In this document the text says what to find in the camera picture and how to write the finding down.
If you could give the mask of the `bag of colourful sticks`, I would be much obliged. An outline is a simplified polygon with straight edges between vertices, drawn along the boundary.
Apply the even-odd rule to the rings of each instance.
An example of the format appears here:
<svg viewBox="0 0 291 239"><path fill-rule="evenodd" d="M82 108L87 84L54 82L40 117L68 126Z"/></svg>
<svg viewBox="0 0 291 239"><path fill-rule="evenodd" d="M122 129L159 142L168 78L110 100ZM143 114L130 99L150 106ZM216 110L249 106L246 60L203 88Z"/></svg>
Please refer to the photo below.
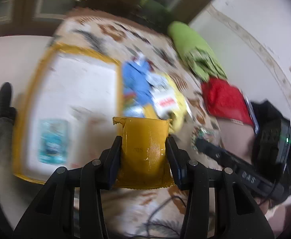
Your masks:
<svg viewBox="0 0 291 239"><path fill-rule="evenodd" d="M213 143L216 139L213 129L208 129L202 126L194 127L191 137L191 144L194 150L197 151L196 140L203 139L207 142Z"/></svg>

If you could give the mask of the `yellow foil sachet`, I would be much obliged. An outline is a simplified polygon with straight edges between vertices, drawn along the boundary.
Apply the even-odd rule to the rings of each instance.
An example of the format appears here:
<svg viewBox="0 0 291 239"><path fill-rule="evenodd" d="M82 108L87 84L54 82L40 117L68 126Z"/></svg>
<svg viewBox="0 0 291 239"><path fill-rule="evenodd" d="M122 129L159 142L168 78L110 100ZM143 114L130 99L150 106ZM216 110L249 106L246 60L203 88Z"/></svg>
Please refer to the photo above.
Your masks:
<svg viewBox="0 0 291 239"><path fill-rule="evenodd" d="M174 185L166 156L169 120L113 117L122 126L121 166L115 187L158 189Z"/></svg>

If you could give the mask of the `leaf-patterned beige blanket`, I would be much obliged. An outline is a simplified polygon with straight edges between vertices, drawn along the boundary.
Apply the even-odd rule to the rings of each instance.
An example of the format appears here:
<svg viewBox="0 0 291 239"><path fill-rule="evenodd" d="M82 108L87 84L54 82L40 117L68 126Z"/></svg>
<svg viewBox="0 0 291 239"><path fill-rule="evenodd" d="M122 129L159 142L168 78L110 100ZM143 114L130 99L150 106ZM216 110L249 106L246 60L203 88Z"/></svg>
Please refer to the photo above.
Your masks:
<svg viewBox="0 0 291 239"><path fill-rule="evenodd" d="M150 27L101 11L68 16L54 32L55 43L90 48L126 62L143 54L149 64L146 77L162 75L169 84L150 90L145 104L147 117L171 120L179 148L209 168L215 161L197 152L192 137L197 131L218 131L216 119L207 113L200 81L187 70L171 39ZM113 189L101 194L110 238L178 238L186 213L189 193L177 186L152 190Z"/></svg>

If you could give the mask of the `cartoon tissue pack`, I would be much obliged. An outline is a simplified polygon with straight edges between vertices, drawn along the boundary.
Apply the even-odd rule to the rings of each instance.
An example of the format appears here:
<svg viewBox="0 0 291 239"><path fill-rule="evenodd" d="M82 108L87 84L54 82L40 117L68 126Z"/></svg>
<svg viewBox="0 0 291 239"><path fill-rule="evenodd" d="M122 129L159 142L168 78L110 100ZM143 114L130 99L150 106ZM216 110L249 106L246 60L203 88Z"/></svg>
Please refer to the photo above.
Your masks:
<svg viewBox="0 0 291 239"><path fill-rule="evenodd" d="M40 121L39 161L44 164L64 164L67 161L69 123L63 119Z"/></svg>

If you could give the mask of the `yellow microfiber cloth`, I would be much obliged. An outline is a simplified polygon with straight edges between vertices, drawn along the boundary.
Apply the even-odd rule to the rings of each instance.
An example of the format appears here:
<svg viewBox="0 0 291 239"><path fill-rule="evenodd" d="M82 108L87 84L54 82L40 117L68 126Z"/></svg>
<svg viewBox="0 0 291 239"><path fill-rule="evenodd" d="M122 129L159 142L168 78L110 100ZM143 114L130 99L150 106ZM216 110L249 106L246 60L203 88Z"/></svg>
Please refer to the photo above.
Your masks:
<svg viewBox="0 0 291 239"><path fill-rule="evenodd" d="M169 133L175 134L181 130L184 123L184 119L186 118L186 115L188 114L189 107L188 107L186 98L179 91L176 83L172 80L172 78L168 76L166 73L161 73L161 75L165 77L165 79L167 80L167 83L173 89L176 102L178 105L178 108L173 109L169 113L169 118L171 119L170 126L169 126Z"/></svg>

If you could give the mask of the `white foam tray yellow tape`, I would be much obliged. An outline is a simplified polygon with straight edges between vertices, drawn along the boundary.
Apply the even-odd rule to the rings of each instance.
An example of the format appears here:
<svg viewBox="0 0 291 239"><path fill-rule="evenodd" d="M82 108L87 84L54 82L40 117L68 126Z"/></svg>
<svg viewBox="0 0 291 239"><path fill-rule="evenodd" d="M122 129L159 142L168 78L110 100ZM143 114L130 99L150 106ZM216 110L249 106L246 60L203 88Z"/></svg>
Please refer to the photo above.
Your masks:
<svg viewBox="0 0 291 239"><path fill-rule="evenodd" d="M109 148L122 109L121 63L92 49L58 43L36 67L15 123L12 170L20 179L43 184L60 166L83 167ZM40 121L69 123L67 161L39 161Z"/></svg>

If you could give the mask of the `white sachet red text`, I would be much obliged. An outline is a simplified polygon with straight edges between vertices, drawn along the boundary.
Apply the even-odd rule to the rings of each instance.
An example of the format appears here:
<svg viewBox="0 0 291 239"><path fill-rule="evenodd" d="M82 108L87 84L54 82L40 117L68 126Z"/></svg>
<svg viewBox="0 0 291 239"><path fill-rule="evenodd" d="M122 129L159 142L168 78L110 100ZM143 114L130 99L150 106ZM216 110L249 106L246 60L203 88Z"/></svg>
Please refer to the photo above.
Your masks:
<svg viewBox="0 0 291 239"><path fill-rule="evenodd" d="M151 96L155 112L161 119L165 119L169 113L180 109L173 89L153 90Z"/></svg>

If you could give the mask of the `black boot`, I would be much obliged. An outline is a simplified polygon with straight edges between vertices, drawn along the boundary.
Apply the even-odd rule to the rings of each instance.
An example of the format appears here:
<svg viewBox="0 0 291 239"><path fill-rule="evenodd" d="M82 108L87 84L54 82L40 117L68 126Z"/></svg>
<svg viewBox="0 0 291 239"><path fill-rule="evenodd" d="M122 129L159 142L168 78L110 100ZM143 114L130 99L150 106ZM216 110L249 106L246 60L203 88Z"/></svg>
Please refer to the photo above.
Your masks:
<svg viewBox="0 0 291 239"><path fill-rule="evenodd" d="M15 120L17 111L11 106L12 85L9 82L3 83L0 88L0 118Z"/></svg>

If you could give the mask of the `green folded quilt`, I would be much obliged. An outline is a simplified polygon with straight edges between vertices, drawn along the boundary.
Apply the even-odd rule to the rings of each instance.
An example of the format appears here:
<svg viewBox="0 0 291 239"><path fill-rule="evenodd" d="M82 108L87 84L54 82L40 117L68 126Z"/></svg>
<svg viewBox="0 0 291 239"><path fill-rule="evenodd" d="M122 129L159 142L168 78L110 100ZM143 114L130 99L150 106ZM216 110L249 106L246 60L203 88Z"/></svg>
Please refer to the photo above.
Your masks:
<svg viewBox="0 0 291 239"><path fill-rule="evenodd" d="M167 29L167 34L183 64L204 82L211 77L226 80L221 64L208 43L189 25L174 21Z"/></svg>

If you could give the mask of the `blue microfiber cloth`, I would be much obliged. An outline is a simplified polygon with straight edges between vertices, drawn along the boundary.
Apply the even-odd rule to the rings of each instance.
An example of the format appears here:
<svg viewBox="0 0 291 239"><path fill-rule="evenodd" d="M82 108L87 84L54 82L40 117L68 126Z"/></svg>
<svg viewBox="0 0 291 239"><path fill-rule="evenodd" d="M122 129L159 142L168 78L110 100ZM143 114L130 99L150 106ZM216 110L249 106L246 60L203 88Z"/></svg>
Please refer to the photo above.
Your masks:
<svg viewBox="0 0 291 239"><path fill-rule="evenodd" d="M146 80L150 65L146 60L126 61L122 65L124 108L154 105L151 86Z"/></svg>

